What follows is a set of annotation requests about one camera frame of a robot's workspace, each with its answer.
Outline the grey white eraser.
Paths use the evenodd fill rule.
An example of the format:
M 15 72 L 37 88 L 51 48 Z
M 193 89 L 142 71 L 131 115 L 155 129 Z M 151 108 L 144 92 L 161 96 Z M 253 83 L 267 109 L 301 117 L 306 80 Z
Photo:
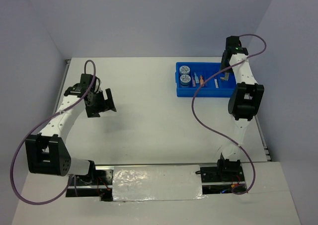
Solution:
M 220 77 L 221 80 L 228 81 L 230 73 L 225 72 L 223 76 Z

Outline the blue cleaning gel jar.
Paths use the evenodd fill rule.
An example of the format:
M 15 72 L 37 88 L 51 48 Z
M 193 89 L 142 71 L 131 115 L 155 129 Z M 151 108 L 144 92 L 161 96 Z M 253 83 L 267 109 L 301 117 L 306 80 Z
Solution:
M 179 78 L 180 87 L 189 87 L 191 85 L 191 76 L 187 74 L 183 74 Z

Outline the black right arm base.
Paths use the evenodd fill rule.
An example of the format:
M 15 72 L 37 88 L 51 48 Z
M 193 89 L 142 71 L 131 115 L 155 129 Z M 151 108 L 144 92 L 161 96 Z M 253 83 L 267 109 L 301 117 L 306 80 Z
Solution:
M 244 174 L 241 161 L 225 159 L 222 155 L 215 166 L 200 167 L 195 174 L 201 176 L 203 183 L 209 182 L 242 182 Z

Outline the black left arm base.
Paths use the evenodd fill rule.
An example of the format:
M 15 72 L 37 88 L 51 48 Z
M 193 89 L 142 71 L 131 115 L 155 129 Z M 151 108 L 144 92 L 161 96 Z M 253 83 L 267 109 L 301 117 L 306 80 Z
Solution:
M 96 169 L 93 176 L 72 179 L 66 191 L 67 198 L 95 198 L 103 202 L 113 201 L 113 169 Z

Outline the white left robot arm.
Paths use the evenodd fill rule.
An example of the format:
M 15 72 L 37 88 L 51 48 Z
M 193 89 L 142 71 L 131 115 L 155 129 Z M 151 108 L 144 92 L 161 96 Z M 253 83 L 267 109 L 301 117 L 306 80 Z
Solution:
M 80 82 L 65 93 L 58 115 L 36 135 L 25 141 L 28 168 L 31 173 L 46 175 L 76 175 L 85 184 L 97 180 L 92 160 L 71 157 L 66 140 L 78 116 L 85 111 L 87 117 L 98 118 L 102 112 L 116 111 L 111 90 L 100 88 L 99 78 L 82 74 Z

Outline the blue whiteboard marker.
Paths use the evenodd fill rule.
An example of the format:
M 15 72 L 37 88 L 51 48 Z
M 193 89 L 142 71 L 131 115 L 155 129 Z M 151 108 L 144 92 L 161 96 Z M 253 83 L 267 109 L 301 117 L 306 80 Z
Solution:
M 214 78 L 214 82 L 215 82 L 215 88 L 219 88 L 218 80 L 216 78 Z

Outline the pink translucent case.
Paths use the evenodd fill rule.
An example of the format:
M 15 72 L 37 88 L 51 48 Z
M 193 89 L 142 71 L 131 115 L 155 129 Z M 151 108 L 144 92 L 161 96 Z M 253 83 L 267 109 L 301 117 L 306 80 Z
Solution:
M 195 88 L 196 87 L 195 79 L 193 76 L 191 78 L 192 78 L 192 87 Z

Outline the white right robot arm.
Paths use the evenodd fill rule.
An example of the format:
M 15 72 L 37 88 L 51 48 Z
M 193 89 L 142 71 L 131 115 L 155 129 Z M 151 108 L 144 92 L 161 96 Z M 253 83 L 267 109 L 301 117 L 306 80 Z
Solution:
M 234 76 L 236 87 L 229 99 L 228 112 L 232 117 L 233 140 L 221 153 L 221 158 L 228 161 L 241 160 L 241 149 L 244 137 L 250 122 L 258 113 L 264 93 L 264 86 L 255 80 L 248 61 L 247 48 L 241 45 L 238 36 L 226 38 L 225 50 L 221 60 L 221 70 L 225 70 L 222 80 L 228 80 Z

